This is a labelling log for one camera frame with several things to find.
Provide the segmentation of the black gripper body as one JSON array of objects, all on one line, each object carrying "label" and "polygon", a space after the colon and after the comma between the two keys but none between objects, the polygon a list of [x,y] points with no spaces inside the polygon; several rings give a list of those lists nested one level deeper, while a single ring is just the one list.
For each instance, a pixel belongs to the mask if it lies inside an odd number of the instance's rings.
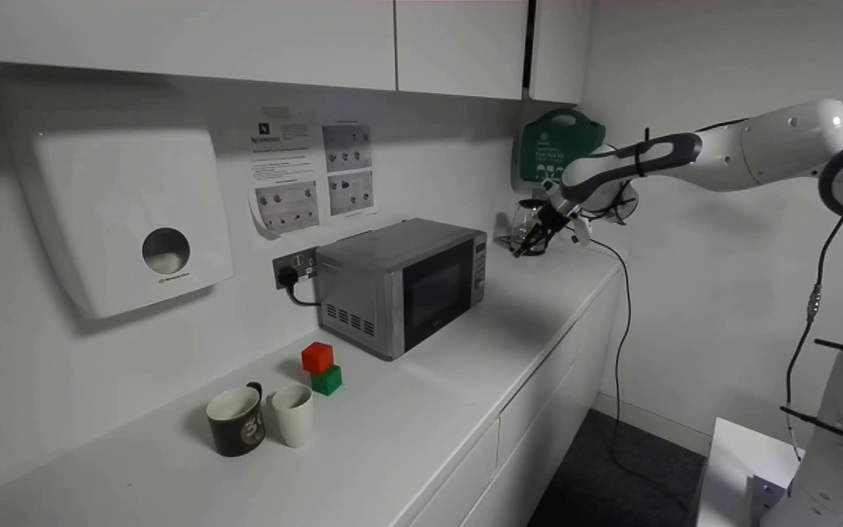
[{"label": "black gripper body", "polygon": [[559,230],[566,230],[574,242],[588,242],[588,224],[571,201],[555,208],[545,198],[521,198],[521,208],[527,211],[527,219],[512,242],[514,258],[545,254]]}]

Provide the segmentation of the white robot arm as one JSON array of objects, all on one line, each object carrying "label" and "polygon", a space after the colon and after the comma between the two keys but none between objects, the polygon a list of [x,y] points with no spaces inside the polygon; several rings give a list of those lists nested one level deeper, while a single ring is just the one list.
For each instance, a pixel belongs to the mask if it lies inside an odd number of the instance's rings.
[{"label": "white robot arm", "polygon": [[[534,211],[509,229],[509,252],[540,254],[565,224],[624,219],[634,204],[631,182],[644,175],[672,175],[705,191],[814,175],[823,204],[843,219],[843,103],[795,103],[575,157],[539,195]],[[806,450],[787,492],[760,514],[764,527],[843,527],[843,346],[836,350]]]}]

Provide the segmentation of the white robot base table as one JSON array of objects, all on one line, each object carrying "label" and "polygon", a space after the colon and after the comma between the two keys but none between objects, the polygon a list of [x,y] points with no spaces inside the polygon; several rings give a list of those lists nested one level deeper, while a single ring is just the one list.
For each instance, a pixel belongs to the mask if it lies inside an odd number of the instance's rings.
[{"label": "white robot base table", "polygon": [[758,527],[795,469],[799,460],[787,441],[716,419],[700,482],[695,527]]}]

